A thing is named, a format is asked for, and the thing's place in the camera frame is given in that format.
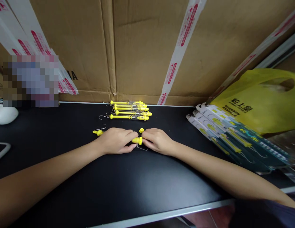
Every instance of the cardboard box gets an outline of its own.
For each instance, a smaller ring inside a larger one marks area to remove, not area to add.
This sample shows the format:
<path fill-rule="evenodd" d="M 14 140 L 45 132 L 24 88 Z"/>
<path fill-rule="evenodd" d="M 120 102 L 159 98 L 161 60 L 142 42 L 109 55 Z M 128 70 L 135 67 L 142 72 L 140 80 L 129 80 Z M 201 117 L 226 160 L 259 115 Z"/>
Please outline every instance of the cardboard box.
<path fill-rule="evenodd" d="M 102 102 L 107 93 L 110 99 L 157 104 L 188 1 L 30 3 L 50 48 L 79 90 L 80 97 L 62 95 L 62 99 Z M 193 35 L 166 105 L 206 101 L 294 9 L 295 0 L 207 1 L 191 28 Z M 295 25 L 246 69 L 294 32 Z M 0 72 L 7 55 L 0 44 Z"/>

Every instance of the metal frame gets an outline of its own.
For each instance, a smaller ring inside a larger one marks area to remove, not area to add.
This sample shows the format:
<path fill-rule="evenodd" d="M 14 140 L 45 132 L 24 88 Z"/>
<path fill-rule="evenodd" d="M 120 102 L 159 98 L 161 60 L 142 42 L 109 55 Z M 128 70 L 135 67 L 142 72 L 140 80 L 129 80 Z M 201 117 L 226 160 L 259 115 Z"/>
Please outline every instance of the metal frame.
<path fill-rule="evenodd" d="M 269 56 L 260 62 L 255 68 L 274 68 L 292 53 L 295 52 L 295 33 L 282 45 L 275 49 Z"/>

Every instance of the black table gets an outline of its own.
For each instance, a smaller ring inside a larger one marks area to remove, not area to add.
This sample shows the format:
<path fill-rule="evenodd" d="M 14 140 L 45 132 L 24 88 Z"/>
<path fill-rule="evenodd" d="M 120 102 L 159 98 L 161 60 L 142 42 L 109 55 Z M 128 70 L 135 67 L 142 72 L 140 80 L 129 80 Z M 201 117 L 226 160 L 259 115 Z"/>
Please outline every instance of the black table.
<path fill-rule="evenodd" d="M 92 131 L 117 127 L 163 129 L 173 140 L 227 160 L 186 119 L 191 107 L 149 106 L 148 121 L 110 120 L 104 104 L 61 103 L 56 108 L 20 108 L 0 125 L 0 142 L 11 144 L 0 159 L 0 178 L 73 150 L 97 138 Z M 295 184 L 282 172 L 264 176 L 286 192 Z M 12 227 L 127 227 L 231 203 L 231 196 L 185 163 L 136 148 L 91 162 L 37 203 Z"/>

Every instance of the floor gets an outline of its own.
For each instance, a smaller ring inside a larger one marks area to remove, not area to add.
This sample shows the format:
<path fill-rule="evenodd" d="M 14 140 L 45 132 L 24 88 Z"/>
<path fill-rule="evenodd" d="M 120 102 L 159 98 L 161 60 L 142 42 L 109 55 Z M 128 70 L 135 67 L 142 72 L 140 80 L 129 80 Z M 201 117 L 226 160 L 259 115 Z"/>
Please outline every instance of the floor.
<path fill-rule="evenodd" d="M 197 228 L 228 228 L 234 205 L 184 215 Z"/>
<path fill-rule="evenodd" d="M 197 228 L 228 228 L 229 221 L 234 213 L 234 206 L 224 206 L 202 212 L 184 215 Z M 153 223 L 134 226 L 132 228 L 188 228 L 177 218 L 166 219 Z"/>

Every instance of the metal hook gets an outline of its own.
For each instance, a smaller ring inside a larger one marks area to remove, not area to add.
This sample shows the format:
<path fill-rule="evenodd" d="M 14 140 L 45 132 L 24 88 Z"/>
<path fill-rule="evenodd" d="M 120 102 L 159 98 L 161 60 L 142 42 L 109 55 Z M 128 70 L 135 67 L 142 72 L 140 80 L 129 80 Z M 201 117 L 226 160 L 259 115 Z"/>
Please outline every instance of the metal hook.
<path fill-rule="evenodd" d="M 265 157 L 264 156 L 262 156 L 254 147 L 249 147 L 251 150 L 253 150 L 254 152 L 256 152 L 259 156 L 261 156 L 262 158 L 268 158 L 268 156 L 267 155 L 265 155 Z"/>
<path fill-rule="evenodd" d="M 116 114 L 115 112 L 107 112 L 106 114 L 105 114 L 105 116 L 107 116 L 107 117 L 109 117 L 107 114 Z"/>
<path fill-rule="evenodd" d="M 106 107 L 107 107 L 107 104 L 111 105 L 109 102 L 104 102 L 104 100 L 102 102 L 106 105 Z"/>
<path fill-rule="evenodd" d="M 145 150 L 145 149 L 139 147 L 139 146 L 138 146 L 138 143 L 137 143 L 137 148 L 142 149 L 142 150 Z M 147 148 L 145 151 L 147 151 L 147 150 L 148 150 L 148 148 Z"/>
<path fill-rule="evenodd" d="M 96 130 L 94 130 L 94 131 L 98 131 L 98 130 L 105 129 L 105 128 L 106 128 L 106 124 L 104 124 L 104 123 L 103 123 L 103 125 L 105 125 L 105 127 L 104 127 L 104 128 L 99 128 L 99 129 L 96 129 Z"/>
<path fill-rule="evenodd" d="M 99 115 L 99 119 L 102 120 L 102 119 L 100 118 L 100 116 L 103 116 L 103 115 Z M 103 117 L 109 118 L 109 116 L 103 116 Z M 103 121 L 103 120 L 102 120 L 102 121 Z"/>

